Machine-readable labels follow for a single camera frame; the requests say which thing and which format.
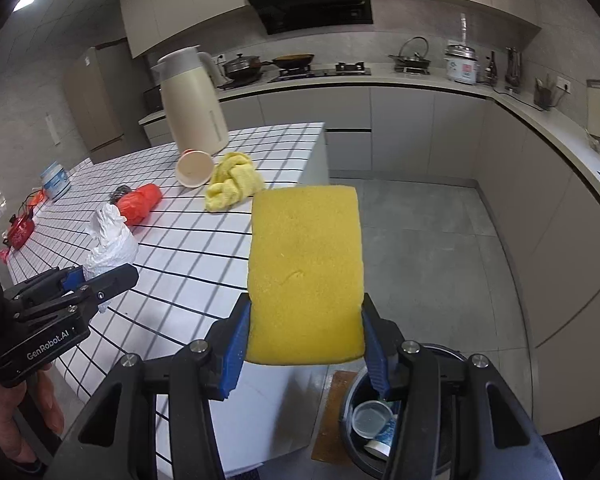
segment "trash can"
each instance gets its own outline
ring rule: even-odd
[[[425,348],[431,350],[435,355],[451,359],[466,361],[460,352],[451,348],[435,344],[424,344]],[[345,395],[340,409],[340,437],[342,443],[352,462],[366,474],[373,478],[381,479],[384,474],[386,461],[375,457],[364,449],[367,439],[359,436],[351,427],[353,410],[361,402],[374,400],[378,398],[378,393],[373,389],[371,380],[366,372],[366,367],[359,371],[354,381]],[[438,467],[436,475],[440,475],[451,467],[451,446],[452,446],[452,409],[451,397],[442,394],[442,408],[440,410],[440,442],[438,447]]]

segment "wall outlet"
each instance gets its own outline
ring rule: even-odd
[[[571,93],[571,81],[567,81],[563,77],[558,77],[555,80],[555,86],[556,88],[562,88],[563,90],[566,90],[567,94]]]

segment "range hood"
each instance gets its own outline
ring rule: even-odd
[[[373,23],[371,0],[248,0],[267,34],[327,25]]]

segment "cardboard mat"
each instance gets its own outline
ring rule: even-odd
[[[318,431],[314,449],[311,453],[312,460],[338,465],[352,464],[347,451],[342,445],[338,417],[340,416],[342,399],[347,394],[349,385],[353,382],[356,375],[355,372],[346,372],[343,370],[339,370],[333,374],[327,403],[322,413],[322,420],[320,421],[320,430]]]

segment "blue and white container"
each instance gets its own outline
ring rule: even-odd
[[[45,195],[51,200],[60,198],[71,187],[69,176],[57,162],[53,162],[51,166],[46,168],[40,175],[40,179],[42,180],[42,189]]]
[[[391,453],[391,444],[394,442],[395,425],[398,416],[394,415],[372,440],[365,444],[367,452],[377,456],[382,460],[389,460]]]

